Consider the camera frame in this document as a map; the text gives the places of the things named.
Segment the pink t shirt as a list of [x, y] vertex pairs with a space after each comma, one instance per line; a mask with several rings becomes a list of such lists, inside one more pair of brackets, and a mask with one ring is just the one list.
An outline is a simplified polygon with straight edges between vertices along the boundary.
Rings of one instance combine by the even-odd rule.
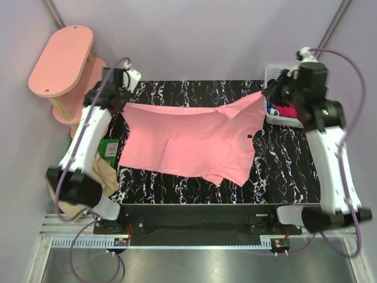
[[119, 164], [215, 185], [243, 186], [254, 160], [253, 137], [262, 128], [261, 92], [219, 107], [173, 107], [128, 103], [130, 133]]

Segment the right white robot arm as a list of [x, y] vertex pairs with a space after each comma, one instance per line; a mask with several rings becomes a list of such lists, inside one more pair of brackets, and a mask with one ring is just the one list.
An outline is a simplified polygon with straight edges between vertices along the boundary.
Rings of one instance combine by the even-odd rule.
[[340, 102], [326, 98], [327, 76], [324, 64], [303, 62], [291, 69], [281, 68], [262, 91], [265, 101], [296, 110], [320, 184], [320, 205], [277, 208], [267, 219], [273, 233], [282, 233], [289, 225], [321, 233], [372, 220], [372, 211], [362, 206], [353, 185], [344, 143], [345, 115]]

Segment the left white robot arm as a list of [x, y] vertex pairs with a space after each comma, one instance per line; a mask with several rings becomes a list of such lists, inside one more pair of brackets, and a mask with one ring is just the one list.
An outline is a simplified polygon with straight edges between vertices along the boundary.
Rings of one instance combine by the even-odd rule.
[[141, 75], [130, 64], [107, 68], [102, 80], [84, 98], [78, 128], [59, 165], [49, 167], [46, 178], [50, 194], [64, 222], [75, 221], [86, 210], [107, 219], [107, 227], [122, 233], [127, 219], [110, 196], [119, 190], [117, 173], [103, 159], [98, 147], [114, 114], [123, 109]]

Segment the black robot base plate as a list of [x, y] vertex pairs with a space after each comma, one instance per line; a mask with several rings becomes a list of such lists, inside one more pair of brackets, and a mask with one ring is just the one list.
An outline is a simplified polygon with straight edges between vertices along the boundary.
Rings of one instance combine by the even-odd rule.
[[302, 234], [302, 228], [277, 221], [278, 207], [274, 204], [126, 204], [121, 205], [120, 220], [100, 221], [94, 226], [94, 233], [143, 235], [159, 229], [211, 229], [240, 230], [255, 235]]

